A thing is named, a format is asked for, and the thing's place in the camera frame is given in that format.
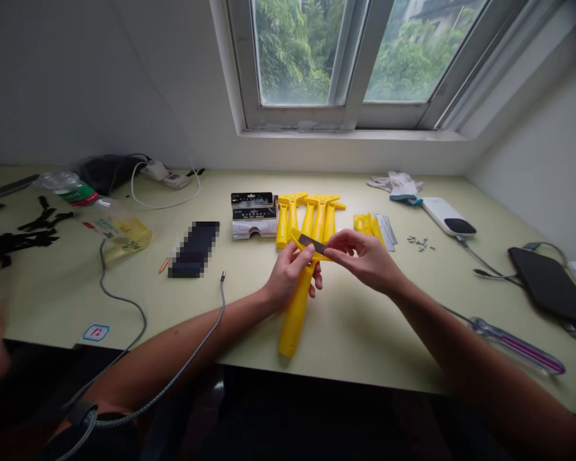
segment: green foliage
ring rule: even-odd
[[[442,31],[414,20],[403,24],[395,38],[385,35],[365,100],[428,101],[476,14],[464,8],[454,27]]]
[[[477,11],[463,8],[453,27],[403,24],[410,0],[395,0],[367,101],[426,101],[468,33]],[[345,0],[255,0],[262,103],[326,104]]]
[[[335,57],[341,16],[333,35],[328,14],[336,16],[337,7],[325,11],[323,3],[312,0],[303,13],[298,0],[255,2],[263,104],[326,104],[331,80],[325,67],[330,48]]]

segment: window frame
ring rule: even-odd
[[[352,8],[362,0],[347,0]],[[353,131],[353,130],[434,130],[440,127],[444,116],[456,107],[464,91],[469,88],[474,76],[496,49],[508,27],[529,0],[492,0],[485,5],[476,19],[470,33],[449,63],[445,74],[440,78],[436,89],[427,102],[364,102],[369,78],[377,58],[378,49],[387,25],[394,2],[371,0],[367,8],[367,18],[362,27],[362,41],[355,47],[354,24],[352,20],[346,34],[352,34],[348,49],[356,50],[354,74],[345,106],[262,106],[260,104],[258,72],[254,48],[252,3],[244,0],[225,0],[230,38],[232,39],[236,75],[243,103],[243,116],[246,131]],[[340,39],[344,32],[344,21]],[[337,75],[346,82],[346,68]],[[333,67],[332,84],[336,74]]]

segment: screwdriver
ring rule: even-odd
[[[544,352],[542,349],[503,331],[501,328],[488,324],[481,318],[472,317],[469,319],[444,305],[442,305],[442,307],[451,314],[465,320],[472,327],[474,333],[482,336],[501,352],[518,357],[549,375],[563,375],[565,373],[565,366],[558,359]]]

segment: white power bank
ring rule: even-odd
[[[422,207],[446,234],[453,237],[457,235],[469,237],[476,234],[474,226],[443,198],[423,197]]]

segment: glass pane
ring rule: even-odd
[[[428,101],[486,0],[395,0],[365,101]]]
[[[252,1],[262,105],[326,105],[346,0]]]

